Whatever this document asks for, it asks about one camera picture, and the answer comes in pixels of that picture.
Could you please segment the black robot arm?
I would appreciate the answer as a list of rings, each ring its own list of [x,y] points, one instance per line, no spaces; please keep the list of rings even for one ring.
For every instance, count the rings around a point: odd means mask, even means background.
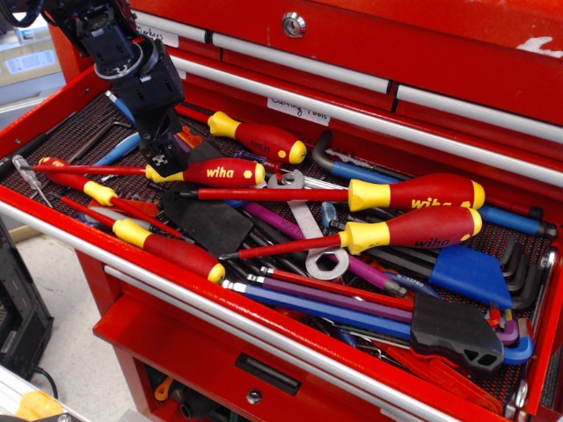
[[[179,74],[161,40],[141,34],[127,1],[3,1],[1,13],[27,28],[37,17],[57,27],[96,74],[110,83],[134,117],[139,150],[163,177],[188,167],[176,141],[181,125],[175,112],[185,99]]]

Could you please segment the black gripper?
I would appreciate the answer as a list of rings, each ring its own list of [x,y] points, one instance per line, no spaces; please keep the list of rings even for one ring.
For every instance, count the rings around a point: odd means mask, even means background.
[[[168,177],[187,168],[187,152],[175,137],[181,125],[172,109],[185,99],[182,83],[161,40],[142,38],[133,53],[112,64],[97,63],[95,71],[135,117],[139,150],[148,165]]]

